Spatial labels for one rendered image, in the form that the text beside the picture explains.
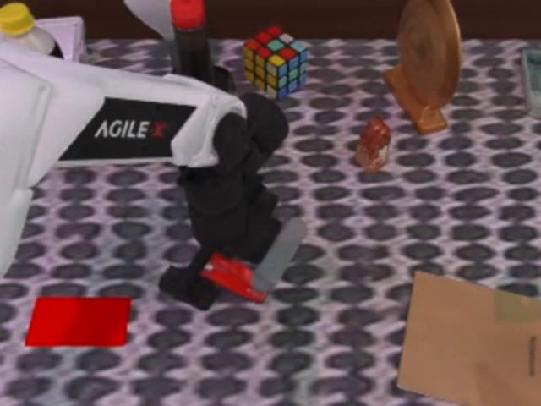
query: brown cardboard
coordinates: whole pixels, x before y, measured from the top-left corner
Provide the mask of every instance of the brown cardboard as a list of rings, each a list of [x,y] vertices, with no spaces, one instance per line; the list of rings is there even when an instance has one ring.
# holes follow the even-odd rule
[[[541,404],[541,301],[416,272],[398,386],[469,406]]]

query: white robotic arm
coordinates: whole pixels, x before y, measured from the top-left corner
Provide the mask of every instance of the white robotic arm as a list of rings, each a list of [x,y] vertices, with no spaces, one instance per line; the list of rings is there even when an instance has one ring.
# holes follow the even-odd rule
[[[177,166],[216,165],[216,126],[229,113],[246,118],[240,99],[198,80],[99,68],[0,44],[0,277],[13,261],[30,188],[96,118],[114,118],[114,111],[103,111],[110,98],[149,102],[153,111],[190,107],[171,141]]]

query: wooden base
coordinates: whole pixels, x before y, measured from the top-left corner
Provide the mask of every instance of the wooden base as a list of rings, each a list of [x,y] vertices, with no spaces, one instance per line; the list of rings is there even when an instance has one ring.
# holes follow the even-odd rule
[[[407,88],[407,83],[400,65],[385,71],[383,73],[383,79],[391,89],[393,95],[395,95],[398,104],[410,117],[420,134],[435,133],[448,127],[447,121],[440,109],[423,106],[412,95]]]

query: yellow bottle cap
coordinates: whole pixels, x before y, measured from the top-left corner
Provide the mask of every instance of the yellow bottle cap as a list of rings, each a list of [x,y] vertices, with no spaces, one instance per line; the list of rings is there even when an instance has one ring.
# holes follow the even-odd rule
[[[34,27],[34,16],[23,3],[9,3],[0,8],[0,29],[7,36],[20,36]]]

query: rubik's cube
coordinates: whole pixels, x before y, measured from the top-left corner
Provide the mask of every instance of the rubik's cube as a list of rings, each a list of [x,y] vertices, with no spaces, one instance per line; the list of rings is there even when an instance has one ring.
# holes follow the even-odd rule
[[[244,43],[244,75],[269,96],[282,99],[306,83],[308,48],[279,27],[270,27]]]

